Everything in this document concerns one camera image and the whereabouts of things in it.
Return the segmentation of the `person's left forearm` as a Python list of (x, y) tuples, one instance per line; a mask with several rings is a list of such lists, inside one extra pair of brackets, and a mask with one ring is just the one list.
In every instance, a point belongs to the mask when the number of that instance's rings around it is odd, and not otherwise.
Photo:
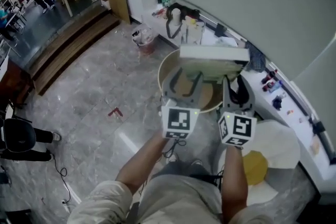
[(167, 143), (168, 139), (161, 134), (152, 136), (121, 168), (116, 181), (126, 185), (134, 195), (148, 179)]

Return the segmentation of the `person's left white shoe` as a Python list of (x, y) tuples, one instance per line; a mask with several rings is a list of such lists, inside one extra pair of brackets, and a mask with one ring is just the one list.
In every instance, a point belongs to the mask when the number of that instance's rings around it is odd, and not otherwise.
[(180, 164), (180, 158), (177, 153), (172, 153), (172, 155), (166, 159), (166, 165), (176, 166), (178, 164)]

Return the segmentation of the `white box with yellow ball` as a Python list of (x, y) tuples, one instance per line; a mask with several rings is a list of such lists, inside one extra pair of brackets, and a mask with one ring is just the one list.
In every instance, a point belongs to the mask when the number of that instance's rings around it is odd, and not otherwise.
[(182, 20), (181, 32), (182, 32), (182, 44), (196, 44), (202, 43), (203, 32), (205, 30), (205, 22), (197, 20), (190, 16), (186, 16)]

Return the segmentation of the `person's beige shirt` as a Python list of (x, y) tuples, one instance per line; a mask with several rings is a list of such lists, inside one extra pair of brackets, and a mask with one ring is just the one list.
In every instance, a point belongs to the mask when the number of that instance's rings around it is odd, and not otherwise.
[[(99, 184), (73, 210), (67, 224), (125, 224), (133, 201), (116, 180)], [(214, 185), (177, 175), (152, 179), (140, 200), (136, 224), (273, 224), (266, 214), (246, 208), (223, 216), (222, 195)]]

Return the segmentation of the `purple-capped clear bottle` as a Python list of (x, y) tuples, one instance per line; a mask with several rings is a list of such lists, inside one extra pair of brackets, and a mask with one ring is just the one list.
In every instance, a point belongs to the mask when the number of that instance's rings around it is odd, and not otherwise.
[(268, 90), (270, 93), (273, 93), (274, 91), (276, 91), (277, 89), (281, 88), (282, 87), (282, 81), (281, 80), (278, 80), (276, 81), (272, 87)]

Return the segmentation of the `white plastic bag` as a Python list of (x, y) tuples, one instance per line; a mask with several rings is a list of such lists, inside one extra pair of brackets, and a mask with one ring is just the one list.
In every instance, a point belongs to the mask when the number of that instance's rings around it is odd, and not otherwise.
[(238, 47), (238, 43), (236, 42), (234, 38), (224, 37), (224, 36), (218, 37), (216, 39), (215, 45), (221, 46), (221, 47), (233, 47), (233, 48)]

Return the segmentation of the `green spiral-bound book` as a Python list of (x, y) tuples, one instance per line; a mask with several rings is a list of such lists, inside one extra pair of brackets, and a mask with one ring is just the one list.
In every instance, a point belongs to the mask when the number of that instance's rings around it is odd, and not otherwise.
[(233, 81), (250, 61), (249, 50), (220, 45), (190, 45), (180, 47), (180, 62), (188, 79), (201, 72), (205, 82)]

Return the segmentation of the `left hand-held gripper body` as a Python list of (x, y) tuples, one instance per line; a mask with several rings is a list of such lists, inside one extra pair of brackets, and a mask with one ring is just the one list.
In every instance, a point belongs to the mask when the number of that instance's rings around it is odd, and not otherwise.
[(195, 129), (200, 97), (169, 98), (161, 96), (162, 136), (167, 139), (187, 139)]

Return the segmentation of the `person's right forearm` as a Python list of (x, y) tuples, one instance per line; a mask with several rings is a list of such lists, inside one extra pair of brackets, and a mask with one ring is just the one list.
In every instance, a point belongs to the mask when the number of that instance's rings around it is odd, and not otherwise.
[(226, 218), (247, 206), (248, 184), (241, 152), (234, 146), (228, 146), (226, 150), (221, 189), (222, 211)]

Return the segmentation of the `black office chair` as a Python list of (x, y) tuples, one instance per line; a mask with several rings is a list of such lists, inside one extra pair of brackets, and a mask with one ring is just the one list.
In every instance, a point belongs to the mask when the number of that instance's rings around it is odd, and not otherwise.
[(31, 150), (36, 144), (36, 134), (30, 123), (20, 119), (5, 119), (3, 134), (6, 148), (13, 153)]

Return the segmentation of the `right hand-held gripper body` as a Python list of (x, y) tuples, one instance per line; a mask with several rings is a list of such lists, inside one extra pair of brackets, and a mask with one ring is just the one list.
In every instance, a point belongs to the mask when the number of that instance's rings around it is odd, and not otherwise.
[(222, 108), (218, 120), (221, 142), (225, 145), (245, 147), (255, 137), (256, 124), (254, 110), (229, 111)]

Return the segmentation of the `black crumpled cloth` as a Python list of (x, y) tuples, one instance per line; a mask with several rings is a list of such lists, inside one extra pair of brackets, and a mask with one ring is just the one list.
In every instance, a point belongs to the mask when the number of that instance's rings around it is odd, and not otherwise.
[(272, 106), (276, 109), (276, 110), (278, 110), (278, 111), (280, 111), (281, 110), (281, 108), (282, 108), (282, 97), (281, 96), (276, 96), (274, 99), (273, 99), (273, 101), (272, 101)]

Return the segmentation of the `white bottle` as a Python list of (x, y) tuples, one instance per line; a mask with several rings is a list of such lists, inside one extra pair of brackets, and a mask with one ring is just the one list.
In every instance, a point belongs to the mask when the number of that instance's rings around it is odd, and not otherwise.
[(179, 8), (174, 8), (171, 11), (171, 15), (173, 25), (179, 26), (181, 24), (181, 10)]

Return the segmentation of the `plaid cloth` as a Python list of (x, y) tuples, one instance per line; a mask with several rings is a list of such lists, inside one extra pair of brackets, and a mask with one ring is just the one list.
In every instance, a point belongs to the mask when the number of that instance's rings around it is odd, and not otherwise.
[(258, 73), (263, 72), (266, 69), (265, 55), (249, 41), (246, 41), (245, 48), (249, 50), (250, 56), (250, 61), (245, 69), (247, 71), (255, 71)]

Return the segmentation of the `white lounge chair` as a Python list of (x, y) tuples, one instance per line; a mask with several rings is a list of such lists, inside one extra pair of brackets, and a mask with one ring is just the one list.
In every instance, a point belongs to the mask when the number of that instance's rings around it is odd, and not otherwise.
[[(215, 175), (224, 168), (227, 146), (222, 143), (217, 150), (212, 168)], [(243, 157), (250, 151), (258, 151), (268, 161), (264, 181), (248, 186), (248, 205), (271, 201), (290, 185), (300, 159), (300, 146), (294, 130), (274, 120), (257, 121), (254, 139), (242, 148)]]

